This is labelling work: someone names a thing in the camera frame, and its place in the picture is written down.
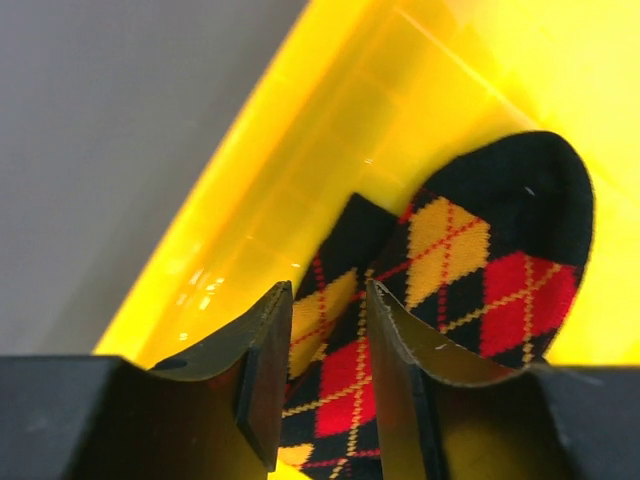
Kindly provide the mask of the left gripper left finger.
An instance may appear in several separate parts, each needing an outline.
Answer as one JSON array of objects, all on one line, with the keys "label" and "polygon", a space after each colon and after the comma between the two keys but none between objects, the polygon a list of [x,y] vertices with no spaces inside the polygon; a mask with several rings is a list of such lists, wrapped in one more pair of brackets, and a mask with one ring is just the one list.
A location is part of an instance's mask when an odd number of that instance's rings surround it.
[{"label": "left gripper left finger", "polygon": [[293,294],[143,369],[118,356],[1,360],[5,479],[264,479],[276,468]]}]

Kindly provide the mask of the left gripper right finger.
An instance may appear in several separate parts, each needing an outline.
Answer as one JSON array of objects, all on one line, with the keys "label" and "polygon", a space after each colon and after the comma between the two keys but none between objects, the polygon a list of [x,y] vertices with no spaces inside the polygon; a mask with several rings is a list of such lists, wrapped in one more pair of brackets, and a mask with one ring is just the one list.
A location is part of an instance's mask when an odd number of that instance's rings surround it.
[{"label": "left gripper right finger", "polygon": [[409,314],[379,282],[366,294],[387,479],[635,479],[639,370],[519,370]]}]

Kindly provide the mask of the red black argyle sock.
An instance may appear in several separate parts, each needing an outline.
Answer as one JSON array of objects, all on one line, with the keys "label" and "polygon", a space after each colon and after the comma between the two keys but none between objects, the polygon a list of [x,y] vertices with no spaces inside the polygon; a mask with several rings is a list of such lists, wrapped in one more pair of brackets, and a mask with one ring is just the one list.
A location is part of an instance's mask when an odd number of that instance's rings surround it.
[{"label": "red black argyle sock", "polygon": [[413,194],[352,302],[288,386],[278,458],[310,479],[382,475],[366,283],[465,349],[518,369],[541,360],[587,264],[593,194],[574,148],[516,133],[456,157]]}]

